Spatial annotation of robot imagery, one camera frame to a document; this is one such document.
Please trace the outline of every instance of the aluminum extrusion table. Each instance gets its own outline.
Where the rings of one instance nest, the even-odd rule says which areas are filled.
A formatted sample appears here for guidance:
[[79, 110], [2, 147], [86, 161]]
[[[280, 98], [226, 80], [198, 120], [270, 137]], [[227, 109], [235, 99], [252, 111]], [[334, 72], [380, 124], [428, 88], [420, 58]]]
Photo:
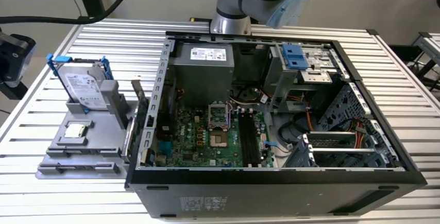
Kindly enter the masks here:
[[[130, 80], [151, 95], [164, 32], [208, 32], [208, 23], [106, 19], [75, 26], [55, 55], [107, 56], [127, 99]], [[124, 180], [38, 180], [34, 173], [58, 131], [68, 98], [46, 67], [0, 128], [0, 219], [3, 223], [440, 223], [440, 104], [380, 36], [367, 30], [254, 25], [255, 36], [339, 40], [428, 185], [360, 217], [151, 219]]]

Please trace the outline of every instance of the gray robot arm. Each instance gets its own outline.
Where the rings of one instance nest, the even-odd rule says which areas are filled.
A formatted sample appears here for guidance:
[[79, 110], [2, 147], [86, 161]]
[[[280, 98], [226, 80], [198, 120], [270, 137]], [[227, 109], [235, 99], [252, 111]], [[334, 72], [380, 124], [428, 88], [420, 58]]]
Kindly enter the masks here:
[[272, 28], [284, 26], [300, 0], [218, 0], [211, 32], [250, 35], [251, 18]]

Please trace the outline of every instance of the blue tab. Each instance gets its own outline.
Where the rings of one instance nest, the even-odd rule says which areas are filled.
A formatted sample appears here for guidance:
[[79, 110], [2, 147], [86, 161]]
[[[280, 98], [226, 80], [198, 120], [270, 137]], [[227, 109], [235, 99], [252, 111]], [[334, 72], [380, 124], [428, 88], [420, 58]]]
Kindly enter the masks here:
[[52, 58], [54, 58], [54, 54], [50, 53], [50, 54], [47, 55], [47, 64], [48, 64], [50, 69], [51, 69], [52, 72], [54, 72], [54, 75], [58, 77], [58, 76], [59, 76], [59, 75], [58, 75], [58, 70], [56, 70], [56, 67], [55, 67], [55, 65], [54, 65]]
[[100, 62], [103, 63], [103, 66], [104, 66], [104, 72], [106, 72], [107, 79], [114, 80], [114, 74], [112, 74], [112, 70], [111, 70], [111, 62], [108, 61], [106, 56], [103, 56], [103, 58], [100, 59]]
[[68, 56], [56, 56], [56, 58], [54, 59], [54, 62], [56, 63], [68, 63], [72, 61], [72, 57]]
[[288, 64], [288, 69], [291, 70], [307, 70], [310, 64], [307, 63], [303, 49], [299, 45], [287, 45], [282, 47], [282, 54], [284, 61]]
[[270, 146], [278, 147], [278, 143], [271, 143], [270, 141], [264, 141], [264, 144], [268, 144]]

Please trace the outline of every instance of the case label sticker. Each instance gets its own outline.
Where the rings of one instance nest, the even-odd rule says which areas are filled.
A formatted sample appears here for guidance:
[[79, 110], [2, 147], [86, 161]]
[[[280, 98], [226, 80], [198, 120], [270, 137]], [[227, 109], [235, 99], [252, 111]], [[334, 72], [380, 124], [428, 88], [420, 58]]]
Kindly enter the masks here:
[[194, 48], [191, 49], [191, 60], [226, 61], [227, 49], [219, 48]]
[[180, 197], [183, 211], [222, 211], [227, 201], [228, 197]]
[[106, 109], [106, 101], [99, 91], [96, 79], [91, 75], [68, 73], [64, 75], [79, 102], [90, 109]]

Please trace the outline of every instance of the wire bundle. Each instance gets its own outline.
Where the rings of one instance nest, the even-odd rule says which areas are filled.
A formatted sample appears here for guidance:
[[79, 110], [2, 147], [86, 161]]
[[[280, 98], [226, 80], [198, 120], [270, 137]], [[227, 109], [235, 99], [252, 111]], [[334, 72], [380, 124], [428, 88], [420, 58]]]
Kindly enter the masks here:
[[306, 118], [307, 118], [307, 126], [310, 127], [310, 131], [314, 131], [312, 119], [311, 119], [311, 114], [310, 114], [310, 105], [311, 105], [311, 102], [307, 102]]
[[[362, 122], [358, 122], [358, 127], [363, 128]], [[355, 148], [362, 148], [364, 135], [366, 134], [362, 134], [359, 131], [355, 131]]]
[[104, 11], [104, 13], [96, 17], [86, 17], [78, 19], [56, 18], [47, 16], [6, 16], [0, 17], [0, 24], [7, 23], [24, 23], [24, 22], [40, 22], [40, 23], [58, 23], [58, 24], [74, 24], [86, 25], [102, 21], [108, 15], [115, 11], [118, 6], [124, 0], [116, 0], [111, 7]]

